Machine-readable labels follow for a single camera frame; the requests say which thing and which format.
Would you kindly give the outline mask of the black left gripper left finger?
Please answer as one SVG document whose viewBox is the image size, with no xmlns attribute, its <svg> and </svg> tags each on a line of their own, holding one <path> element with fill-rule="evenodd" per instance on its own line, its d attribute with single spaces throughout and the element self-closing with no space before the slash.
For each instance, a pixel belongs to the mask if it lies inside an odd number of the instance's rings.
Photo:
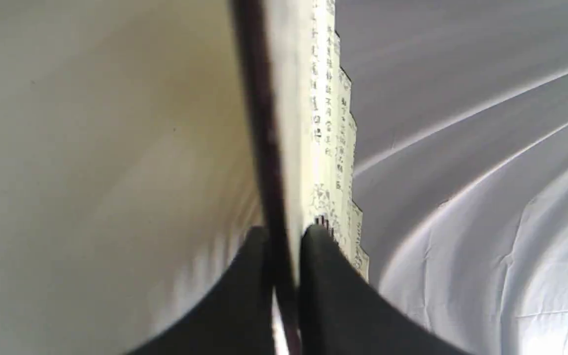
<svg viewBox="0 0 568 355">
<path fill-rule="evenodd" d="M 272 355 L 270 236 L 252 227 L 221 279 L 185 316 L 134 355 Z"/>
</svg>

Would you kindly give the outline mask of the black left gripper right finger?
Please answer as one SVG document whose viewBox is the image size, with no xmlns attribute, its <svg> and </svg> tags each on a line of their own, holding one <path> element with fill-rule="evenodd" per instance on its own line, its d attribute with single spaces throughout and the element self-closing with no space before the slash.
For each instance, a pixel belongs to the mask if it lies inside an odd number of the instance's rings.
<svg viewBox="0 0 568 355">
<path fill-rule="evenodd" d="M 305 355 L 462 354 L 387 303 L 322 225 L 301 240 L 298 301 Z"/>
</svg>

